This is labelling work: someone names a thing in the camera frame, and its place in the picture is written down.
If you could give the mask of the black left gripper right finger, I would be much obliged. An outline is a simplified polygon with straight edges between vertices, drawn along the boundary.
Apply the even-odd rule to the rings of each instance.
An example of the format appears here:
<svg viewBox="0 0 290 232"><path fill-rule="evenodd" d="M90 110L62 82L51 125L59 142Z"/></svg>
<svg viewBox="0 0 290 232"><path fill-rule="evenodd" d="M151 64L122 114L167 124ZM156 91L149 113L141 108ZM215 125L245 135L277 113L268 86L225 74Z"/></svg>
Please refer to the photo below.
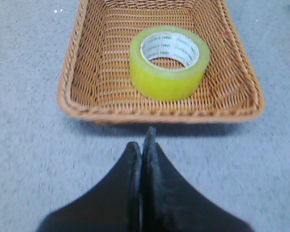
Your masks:
<svg viewBox="0 0 290 232"><path fill-rule="evenodd" d="M149 127L143 147L142 230L144 232L251 232L242 219L196 190L173 166Z"/></svg>

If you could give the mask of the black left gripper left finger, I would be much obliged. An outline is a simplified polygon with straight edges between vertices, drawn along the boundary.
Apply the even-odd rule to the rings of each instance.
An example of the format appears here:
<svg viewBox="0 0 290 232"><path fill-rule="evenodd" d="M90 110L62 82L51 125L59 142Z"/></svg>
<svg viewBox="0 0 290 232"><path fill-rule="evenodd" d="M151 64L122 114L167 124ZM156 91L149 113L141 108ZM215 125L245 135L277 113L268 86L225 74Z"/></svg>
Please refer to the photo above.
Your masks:
<svg viewBox="0 0 290 232"><path fill-rule="evenodd" d="M83 196L47 215L39 232L138 232L142 157L129 142L107 175Z"/></svg>

